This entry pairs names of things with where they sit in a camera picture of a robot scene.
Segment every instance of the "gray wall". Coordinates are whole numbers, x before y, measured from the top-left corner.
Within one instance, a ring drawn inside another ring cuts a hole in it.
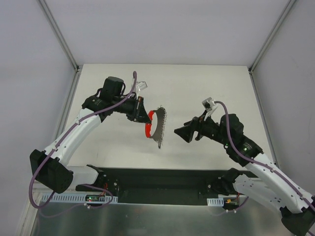
[[[299,0],[254,71],[282,170],[315,194],[315,1]]]
[[[1,1],[0,32],[0,235],[13,236],[29,155],[52,140],[74,72],[35,0]]]

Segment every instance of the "gray floor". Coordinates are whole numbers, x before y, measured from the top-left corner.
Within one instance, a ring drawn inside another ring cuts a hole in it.
[[[53,215],[73,204],[50,203]],[[213,216],[222,208],[112,204],[87,210],[78,206],[61,216],[36,220],[32,236],[291,236],[281,218],[249,200],[239,212]]]

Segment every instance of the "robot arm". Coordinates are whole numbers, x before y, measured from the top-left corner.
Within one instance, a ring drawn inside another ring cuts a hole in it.
[[[315,222],[312,195],[286,176],[253,140],[243,134],[244,126],[235,114],[228,114],[228,117],[224,115],[220,123],[215,123],[210,115],[220,102],[208,98],[202,103],[205,112],[184,123],[183,127],[175,129],[174,132],[188,143],[192,141],[195,131],[198,132],[195,138],[197,141],[205,136],[221,143],[232,160],[262,180],[252,181],[236,169],[231,169],[225,177],[212,183],[211,189],[225,195],[230,191],[237,191],[268,208],[277,209],[282,214],[283,224],[291,232],[298,236],[305,235]],[[232,144],[227,133],[227,120]]]
[[[71,185],[94,184],[98,179],[103,178],[100,171],[93,166],[67,168],[67,165],[83,140],[113,112],[126,114],[133,122],[151,123],[143,105],[143,97],[138,96],[140,89],[136,88],[137,93],[126,99],[122,92],[123,86],[123,80],[115,77],[107,78],[103,88],[98,90],[99,96],[97,93],[85,100],[82,109],[68,129],[44,151],[34,150],[31,153],[33,174],[48,155],[50,156],[37,174],[37,181],[56,193],[62,193]],[[125,102],[116,108],[101,112],[123,99]]]

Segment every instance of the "white table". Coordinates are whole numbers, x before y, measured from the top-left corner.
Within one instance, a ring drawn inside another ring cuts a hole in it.
[[[148,88],[141,92],[146,111],[162,105],[167,111],[163,146],[147,139],[144,124],[114,113],[95,129],[74,153],[69,166],[92,164],[98,167],[154,169],[242,169],[225,153],[221,144],[203,138],[187,144],[174,129],[199,116],[201,104],[209,96],[223,101],[229,113],[236,113],[244,133],[271,158],[262,119],[245,66],[85,64],[69,112],[67,126],[76,117],[86,98],[103,86],[108,76],[121,78],[126,92],[131,88],[132,72]],[[212,118],[219,122],[223,108]]]

